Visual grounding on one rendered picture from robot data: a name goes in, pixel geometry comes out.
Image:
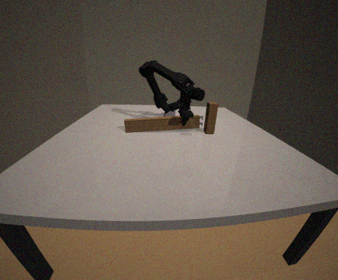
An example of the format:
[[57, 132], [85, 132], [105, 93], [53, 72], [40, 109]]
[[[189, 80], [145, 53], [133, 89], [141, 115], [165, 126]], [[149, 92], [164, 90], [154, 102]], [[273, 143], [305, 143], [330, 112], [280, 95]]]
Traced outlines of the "dark brown wooden post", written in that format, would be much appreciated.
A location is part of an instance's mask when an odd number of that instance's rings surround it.
[[205, 112], [205, 127], [204, 127], [205, 134], [214, 134], [217, 113], [218, 113], [218, 104], [213, 102], [207, 102]]

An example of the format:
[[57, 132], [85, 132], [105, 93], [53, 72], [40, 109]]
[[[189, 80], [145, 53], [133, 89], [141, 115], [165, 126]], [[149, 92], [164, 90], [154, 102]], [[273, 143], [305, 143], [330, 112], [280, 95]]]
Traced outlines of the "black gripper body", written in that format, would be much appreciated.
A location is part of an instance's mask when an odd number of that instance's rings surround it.
[[180, 97], [179, 99], [181, 101], [182, 107], [180, 107], [180, 112], [181, 112], [181, 117], [188, 117], [188, 118], [193, 118], [194, 113], [190, 110], [190, 102], [192, 100], [190, 98], [182, 98]]

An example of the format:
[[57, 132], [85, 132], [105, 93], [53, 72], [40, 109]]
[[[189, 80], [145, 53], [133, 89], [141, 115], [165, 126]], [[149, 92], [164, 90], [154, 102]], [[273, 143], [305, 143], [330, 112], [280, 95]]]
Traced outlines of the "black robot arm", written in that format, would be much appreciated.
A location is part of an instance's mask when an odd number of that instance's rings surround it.
[[[145, 62], [141, 67], [139, 67], [139, 73], [147, 79], [149, 82], [149, 86], [154, 94], [154, 102], [156, 107], [162, 108], [166, 114], [171, 111], [180, 109], [182, 107], [181, 101], [168, 104], [166, 101], [168, 100], [165, 94], [161, 93], [157, 82], [154, 78], [154, 72], [161, 75], [162, 77], [171, 81], [172, 85], [179, 91], [181, 91], [182, 98], [191, 98], [196, 101], [202, 101], [205, 97], [205, 91], [200, 88], [195, 88], [193, 85], [195, 84], [191, 79], [189, 79], [183, 73], [176, 73], [169, 68], [166, 68], [159, 64], [157, 61]], [[186, 86], [189, 83], [189, 86]]]

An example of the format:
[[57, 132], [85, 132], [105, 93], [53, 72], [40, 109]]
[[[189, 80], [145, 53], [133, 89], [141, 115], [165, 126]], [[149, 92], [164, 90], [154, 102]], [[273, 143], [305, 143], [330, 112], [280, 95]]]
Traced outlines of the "brown wooden board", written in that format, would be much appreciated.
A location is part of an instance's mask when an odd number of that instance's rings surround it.
[[181, 116], [165, 116], [165, 117], [152, 117], [152, 118], [128, 118], [125, 119], [125, 131], [140, 132], [140, 131], [162, 131], [173, 129], [195, 129], [203, 126], [200, 123], [200, 118], [203, 120], [203, 116], [194, 115], [193, 118], [189, 118], [185, 126], [182, 123]]

